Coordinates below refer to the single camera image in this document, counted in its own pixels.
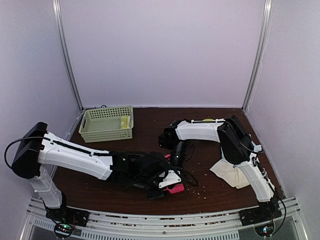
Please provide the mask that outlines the pink towel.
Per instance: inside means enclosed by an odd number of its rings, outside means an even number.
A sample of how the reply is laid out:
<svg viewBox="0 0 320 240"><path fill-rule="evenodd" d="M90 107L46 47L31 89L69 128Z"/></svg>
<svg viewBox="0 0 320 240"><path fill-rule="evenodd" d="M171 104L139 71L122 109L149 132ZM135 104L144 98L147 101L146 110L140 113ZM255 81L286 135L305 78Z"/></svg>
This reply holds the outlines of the pink towel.
<svg viewBox="0 0 320 240"><path fill-rule="evenodd" d="M171 165L169 165L169 169L166 170L165 172L168 173L169 170L173 170L175 171ZM180 193L180 192L183 192L185 190L185 187L184 187L184 184L182 183L182 181L180 183L177 183L177 184L172 184L172 185L169 185L165 188L161 188L165 191L166 194L177 194L177 193Z"/></svg>

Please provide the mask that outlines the green lemon pattern towel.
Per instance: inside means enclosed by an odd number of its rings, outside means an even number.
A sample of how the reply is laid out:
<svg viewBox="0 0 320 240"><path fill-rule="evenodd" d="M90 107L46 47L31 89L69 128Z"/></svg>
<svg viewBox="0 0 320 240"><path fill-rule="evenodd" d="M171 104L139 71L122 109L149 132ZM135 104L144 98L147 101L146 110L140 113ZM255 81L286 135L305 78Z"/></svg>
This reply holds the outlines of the green lemon pattern towel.
<svg viewBox="0 0 320 240"><path fill-rule="evenodd" d="M130 115L125 115L120 117L120 128L130 129L131 128L132 117Z"/></svg>

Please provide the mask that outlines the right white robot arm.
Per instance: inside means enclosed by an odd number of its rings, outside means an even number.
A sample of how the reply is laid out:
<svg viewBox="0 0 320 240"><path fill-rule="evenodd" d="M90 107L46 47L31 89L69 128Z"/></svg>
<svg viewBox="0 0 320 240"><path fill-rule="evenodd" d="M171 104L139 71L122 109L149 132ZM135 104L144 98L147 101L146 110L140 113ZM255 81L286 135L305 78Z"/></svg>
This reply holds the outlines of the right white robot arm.
<svg viewBox="0 0 320 240"><path fill-rule="evenodd" d="M256 216L268 220L279 207L279 196L267 171L258 158L263 153L256 145L239 119L175 120L158 136L160 147L171 151L170 163L182 167L189 140L213 141L220 144L221 157L231 166L238 167L255 192L259 207Z"/></svg>

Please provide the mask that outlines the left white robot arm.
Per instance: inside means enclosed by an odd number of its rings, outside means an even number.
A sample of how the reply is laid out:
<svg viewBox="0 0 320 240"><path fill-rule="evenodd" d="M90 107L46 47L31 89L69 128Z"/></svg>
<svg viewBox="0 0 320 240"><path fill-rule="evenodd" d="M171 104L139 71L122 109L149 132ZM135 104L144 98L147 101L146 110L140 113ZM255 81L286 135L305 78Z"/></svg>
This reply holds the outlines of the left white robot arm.
<svg viewBox="0 0 320 240"><path fill-rule="evenodd" d="M44 205L61 222L72 218L66 196L54 184L45 166L53 165L111 182L147 191L149 199L165 192L179 192L183 184L197 187L198 180L183 168L184 158L159 152L108 151L66 141L36 123L22 138L10 142L3 153L5 164L20 178L29 180Z"/></svg>

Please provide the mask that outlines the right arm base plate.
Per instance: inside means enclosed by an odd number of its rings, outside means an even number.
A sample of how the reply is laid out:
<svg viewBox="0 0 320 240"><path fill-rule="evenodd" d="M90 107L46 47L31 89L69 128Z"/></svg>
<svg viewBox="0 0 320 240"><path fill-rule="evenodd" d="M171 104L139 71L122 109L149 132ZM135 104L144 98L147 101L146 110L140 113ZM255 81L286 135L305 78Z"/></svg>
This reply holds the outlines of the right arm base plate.
<svg viewBox="0 0 320 240"><path fill-rule="evenodd" d="M238 214L242 226L253 225L255 233L259 237L269 238L276 231L274 220L282 216L282 211L255 207L241 210Z"/></svg>

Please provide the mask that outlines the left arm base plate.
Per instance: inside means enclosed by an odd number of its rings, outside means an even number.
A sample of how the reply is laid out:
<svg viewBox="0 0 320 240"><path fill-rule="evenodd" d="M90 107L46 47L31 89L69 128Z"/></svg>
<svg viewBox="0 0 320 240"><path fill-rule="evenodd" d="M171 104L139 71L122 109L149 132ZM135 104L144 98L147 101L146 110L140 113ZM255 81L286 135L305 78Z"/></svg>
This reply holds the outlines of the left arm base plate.
<svg viewBox="0 0 320 240"><path fill-rule="evenodd" d="M64 209L45 207L45 211L45 216L54 223L54 234L60 239L69 238L76 227L86 227L90 216L86 210L70 207Z"/></svg>

